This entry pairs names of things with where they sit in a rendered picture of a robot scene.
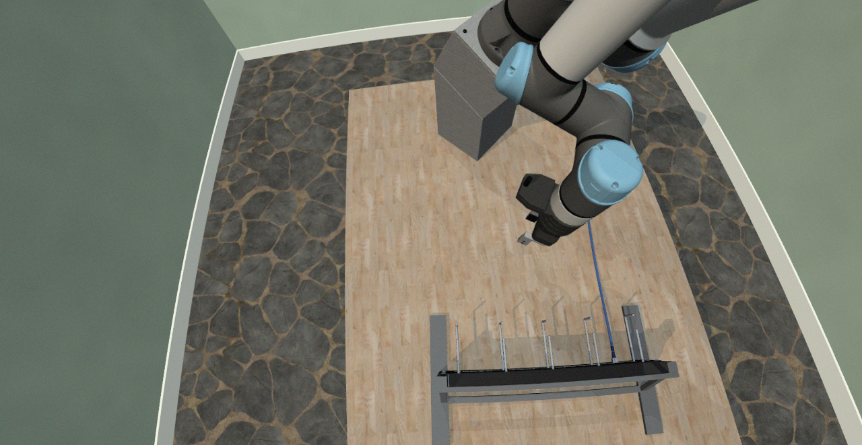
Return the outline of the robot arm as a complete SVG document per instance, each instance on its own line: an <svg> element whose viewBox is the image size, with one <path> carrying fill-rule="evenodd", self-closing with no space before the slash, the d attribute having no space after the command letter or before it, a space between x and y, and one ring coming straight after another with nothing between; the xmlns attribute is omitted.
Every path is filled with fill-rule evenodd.
<svg viewBox="0 0 862 445"><path fill-rule="evenodd" d="M672 33L752 1L502 0L488 9L477 37L499 67L496 90L576 137L572 172L558 191L568 212L597 217L643 175L630 145L629 91L583 79L600 64L633 73L658 57Z"/></svg>

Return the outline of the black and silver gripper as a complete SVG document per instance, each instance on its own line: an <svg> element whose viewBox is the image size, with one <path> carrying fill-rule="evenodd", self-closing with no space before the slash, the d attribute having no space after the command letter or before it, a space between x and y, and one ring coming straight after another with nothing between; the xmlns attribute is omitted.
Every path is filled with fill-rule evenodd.
<svg viewBox="0 0 862 445"><path fill-rule="evenodd" d="M545 177L539 173L526 173L521 181L515 198L530 209L526 220L536 222L533 233L525 232L517 242L527 245L536 242L542 246L551 246L561 236L571 234L592 218L574 217L563 206L558 191L560 184L556 179ZM553 192L552 192L553 191ZM544 215L544 217L543 217ZM538 218L539 217L539 218Z"/></svg>

